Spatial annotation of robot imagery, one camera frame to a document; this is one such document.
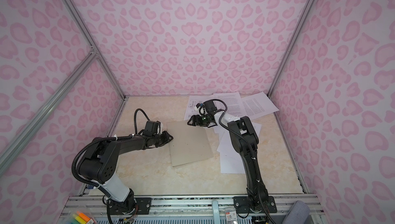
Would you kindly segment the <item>translucent beige file folder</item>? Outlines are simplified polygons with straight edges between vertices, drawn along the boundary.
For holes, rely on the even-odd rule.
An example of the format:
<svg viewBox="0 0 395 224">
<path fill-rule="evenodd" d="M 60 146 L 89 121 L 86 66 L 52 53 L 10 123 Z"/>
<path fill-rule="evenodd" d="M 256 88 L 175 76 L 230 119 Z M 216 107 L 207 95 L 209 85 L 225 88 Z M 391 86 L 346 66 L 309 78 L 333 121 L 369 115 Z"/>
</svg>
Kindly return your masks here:
<svg viewBox="0 0 395 224">
<path fill-rule="evenodd" d="M 205 128 L 177 121 L 167 123 L 167 132 L 173 137 L 169 143 L 173 167 L 213 158 Z"/>
</svg>

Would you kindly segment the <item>technical drawing paper sheet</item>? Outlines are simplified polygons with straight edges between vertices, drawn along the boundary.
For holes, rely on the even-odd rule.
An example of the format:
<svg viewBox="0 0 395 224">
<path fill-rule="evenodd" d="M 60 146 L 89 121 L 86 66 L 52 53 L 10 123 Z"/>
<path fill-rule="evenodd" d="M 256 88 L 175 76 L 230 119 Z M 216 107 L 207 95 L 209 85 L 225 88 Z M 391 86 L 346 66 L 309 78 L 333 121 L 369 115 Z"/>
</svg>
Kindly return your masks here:
<svg viewBox="0 0 395 224">
<path fill-rule="evenodd" d="M 197 104 L 198 103 L 203 103 L 207 100 L 207 96 L 189 96 L 185 115 L 184 115 L 184 120 L 188 121 L 191 116 L 197 115 Z"/>
</svg>

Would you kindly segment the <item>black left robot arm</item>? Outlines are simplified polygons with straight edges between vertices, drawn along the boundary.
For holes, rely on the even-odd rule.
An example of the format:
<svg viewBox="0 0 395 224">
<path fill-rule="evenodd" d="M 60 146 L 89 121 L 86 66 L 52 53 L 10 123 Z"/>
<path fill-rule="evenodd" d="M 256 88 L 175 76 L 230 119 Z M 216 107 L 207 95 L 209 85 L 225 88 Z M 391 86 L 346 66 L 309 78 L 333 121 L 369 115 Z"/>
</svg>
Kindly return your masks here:
<svg viewBox="0 0 395 224">
<path fill-rule="evenodd" d="M 97 137 L 73 159 L 72 175 L 79 181 L 100 190 L 106 208 L 112 214 L 136 214 L 138 204 L 132 189 L 124 185 L 116 171 L 120 155 L 132 151 L 156 149 L 173 140 L 167 131 L 145 136 L 130 134 L 122 137 Z"/>
</svg>

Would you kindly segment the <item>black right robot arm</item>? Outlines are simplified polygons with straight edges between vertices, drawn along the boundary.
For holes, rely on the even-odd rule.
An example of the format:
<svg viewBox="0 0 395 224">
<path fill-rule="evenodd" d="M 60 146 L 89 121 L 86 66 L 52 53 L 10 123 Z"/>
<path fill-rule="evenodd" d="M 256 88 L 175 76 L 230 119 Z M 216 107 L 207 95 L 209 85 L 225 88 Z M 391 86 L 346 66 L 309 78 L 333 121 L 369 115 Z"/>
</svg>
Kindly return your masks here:
<svg viewBox="0 0 395 224">
<path fill-rule="evenodd" d="M 231 144 L 240 155 L 246 180 L 247 203 L 255 213 L 277 212 L 274 197 L 270 196 L 261 177 L 258 163 L 258 135 L 247 116 L 236 117 L 224 111 L 215 114 L 193 115 L 187 122 L 190 126 L 219 126 L 229 132 Z"/>
</svg>

